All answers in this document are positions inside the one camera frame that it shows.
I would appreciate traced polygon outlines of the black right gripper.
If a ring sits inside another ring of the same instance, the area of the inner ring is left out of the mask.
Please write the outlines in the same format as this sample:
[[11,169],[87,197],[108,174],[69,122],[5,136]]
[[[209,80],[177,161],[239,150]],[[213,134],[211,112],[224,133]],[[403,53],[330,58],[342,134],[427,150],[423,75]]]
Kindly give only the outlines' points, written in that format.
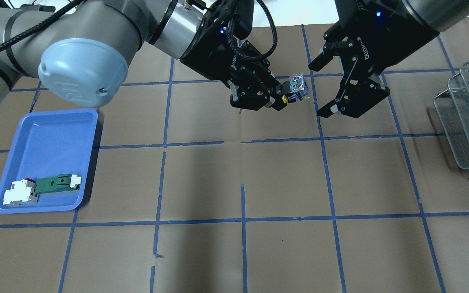
[[359,118],[390,95],[378,74],[439,33],[420,23],[401,0],[337,0],[335,5],[339,20],[324,33],[326,43],[309,69],[319,72],[337,56],[344,76],[336,97],[317,115]]

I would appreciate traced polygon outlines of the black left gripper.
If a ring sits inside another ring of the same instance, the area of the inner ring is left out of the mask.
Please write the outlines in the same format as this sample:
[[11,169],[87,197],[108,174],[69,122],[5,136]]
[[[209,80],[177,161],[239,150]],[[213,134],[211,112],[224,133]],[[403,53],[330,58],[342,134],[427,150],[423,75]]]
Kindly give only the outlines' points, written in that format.
[[203,1],[192,4],[205,11],[190,46],[180,63],[209,80],[230,80],[234,58],[234,83],[230,81],[230,105],[250,111],[263,107],[281,111],[288,105],[282,85],[271,73],[271,46],[267,52],[244,52],[238,46],[253,28],[254,5],[259,4],[274,29],[272,15],[262,0],[215,0],[210,6]]

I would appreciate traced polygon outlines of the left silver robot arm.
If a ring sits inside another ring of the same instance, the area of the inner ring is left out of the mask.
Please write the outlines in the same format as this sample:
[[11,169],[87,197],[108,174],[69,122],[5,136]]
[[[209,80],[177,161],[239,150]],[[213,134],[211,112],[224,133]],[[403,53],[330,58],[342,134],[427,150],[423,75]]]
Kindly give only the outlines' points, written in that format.
[[281,111],[288,102],[268,57],[250,42],[253,0],[71,0],[55,11],[9,8],[0,0],[0,104],[22,77],[82,107],[108,104],[145,43],[231,90],[230,105]]

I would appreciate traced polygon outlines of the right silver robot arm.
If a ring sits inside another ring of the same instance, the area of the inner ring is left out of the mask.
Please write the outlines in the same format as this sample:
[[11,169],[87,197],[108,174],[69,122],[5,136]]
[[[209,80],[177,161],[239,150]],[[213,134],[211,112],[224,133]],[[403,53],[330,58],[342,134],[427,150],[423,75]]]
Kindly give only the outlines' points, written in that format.
[[317,115],[359,118],[390,95],[380,75],[469,16],[469,0],[337,0],[338,21],[309,63],[319,72],[335,56],[344,75],[335,98]]

